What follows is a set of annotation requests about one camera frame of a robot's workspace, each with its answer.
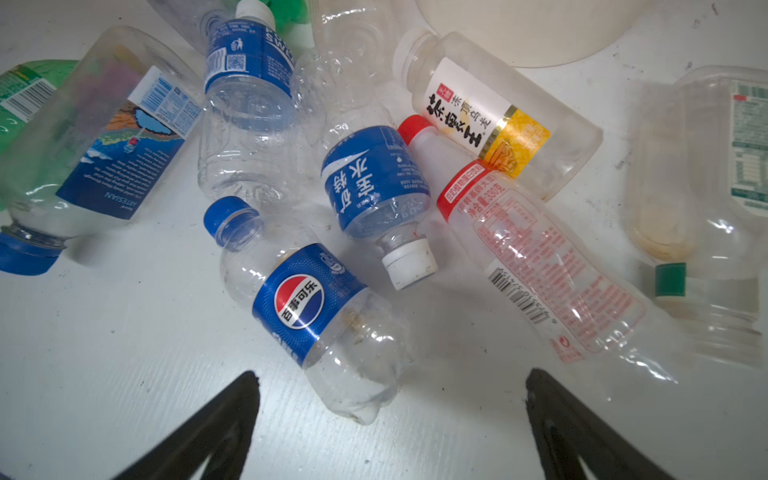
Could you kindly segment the clear bottle green band label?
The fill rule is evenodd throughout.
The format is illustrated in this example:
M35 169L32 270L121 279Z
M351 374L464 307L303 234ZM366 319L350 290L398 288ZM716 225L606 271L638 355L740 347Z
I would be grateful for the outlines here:
M655 303L709 359L752 368L765 350L767 73L705 66L642 96L623 226Z

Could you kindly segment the clear bottle green red neck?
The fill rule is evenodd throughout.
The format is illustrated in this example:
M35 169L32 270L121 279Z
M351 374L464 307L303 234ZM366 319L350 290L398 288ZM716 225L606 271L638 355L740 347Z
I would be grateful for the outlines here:
M403 30L392 1L312 0L309 12L316 45L343 51L375 86L393 80Z

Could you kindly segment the green bottle yellow cap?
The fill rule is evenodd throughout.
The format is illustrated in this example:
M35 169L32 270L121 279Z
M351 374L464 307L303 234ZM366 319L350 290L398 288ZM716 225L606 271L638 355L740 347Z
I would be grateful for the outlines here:
M310 22L306 0L264 0L263 3L273 14L278 33L283 34L294 25Z

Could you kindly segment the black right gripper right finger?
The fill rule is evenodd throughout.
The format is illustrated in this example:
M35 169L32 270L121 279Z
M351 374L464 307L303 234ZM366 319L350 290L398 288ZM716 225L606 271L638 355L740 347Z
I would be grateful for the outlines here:
M669 479L543 369L530 371L526 411L547 479Z

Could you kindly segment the clear bottle red cap red print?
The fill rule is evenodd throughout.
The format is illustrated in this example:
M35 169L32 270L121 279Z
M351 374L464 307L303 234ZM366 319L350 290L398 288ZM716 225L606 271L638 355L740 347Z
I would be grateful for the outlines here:
M467 256L562 364L605 388L680 382L690 361L684 334L538 195L420 115L398 131Z

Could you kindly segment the tea bottle yellow white label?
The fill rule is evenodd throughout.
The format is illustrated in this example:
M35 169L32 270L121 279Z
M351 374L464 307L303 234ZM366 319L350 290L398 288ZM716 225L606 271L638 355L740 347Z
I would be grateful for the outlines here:
M416 113L543 200L603 141L595 124L457 32L408 30L395 47L392 72Z

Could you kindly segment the pepsi bottle blue cap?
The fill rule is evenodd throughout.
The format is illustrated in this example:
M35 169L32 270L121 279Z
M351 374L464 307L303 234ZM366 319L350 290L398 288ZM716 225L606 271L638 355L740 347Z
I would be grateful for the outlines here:
M230 297L296 362L328 410L373 423L414 361L408 320L294 217L228 196L209 206L203 223L222 249Z

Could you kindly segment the clear bottle blue artesian label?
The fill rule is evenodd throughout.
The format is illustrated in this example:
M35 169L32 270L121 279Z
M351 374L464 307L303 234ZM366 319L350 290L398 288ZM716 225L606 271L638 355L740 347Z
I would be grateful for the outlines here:
M44 274L72 239L129 223L202 112L181 57L137 28L107 29L2 154L2 270Z

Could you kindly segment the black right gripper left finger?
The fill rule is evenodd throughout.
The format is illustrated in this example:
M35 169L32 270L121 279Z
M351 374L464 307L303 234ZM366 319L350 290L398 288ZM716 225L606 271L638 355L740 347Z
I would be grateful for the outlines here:
M119 479L239 479L260 407L259 379L245 371Z

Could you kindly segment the white ribbed waste bin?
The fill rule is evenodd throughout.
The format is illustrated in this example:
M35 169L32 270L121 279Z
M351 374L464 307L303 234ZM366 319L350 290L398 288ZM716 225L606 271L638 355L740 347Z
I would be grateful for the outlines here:
M563 65L618 40L652 5L636 0L419 1L440 35L460 33L514 67Z

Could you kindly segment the small bottle blue label white cap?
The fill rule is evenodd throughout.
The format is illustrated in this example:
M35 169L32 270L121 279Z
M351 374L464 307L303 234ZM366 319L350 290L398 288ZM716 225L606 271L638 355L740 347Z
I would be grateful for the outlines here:
M419 230L430 187L389 110L376 97L297 90L294 98L342 232L379 249L397 290L436 273Z

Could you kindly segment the water bottle blue label white cap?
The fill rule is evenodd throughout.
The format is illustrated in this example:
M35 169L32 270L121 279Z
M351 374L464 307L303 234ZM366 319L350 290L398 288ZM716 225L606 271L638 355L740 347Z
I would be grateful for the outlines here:
M262 1L241 1L209 35L198 185L212 201L236 196L274 210L290 196L294 55Z

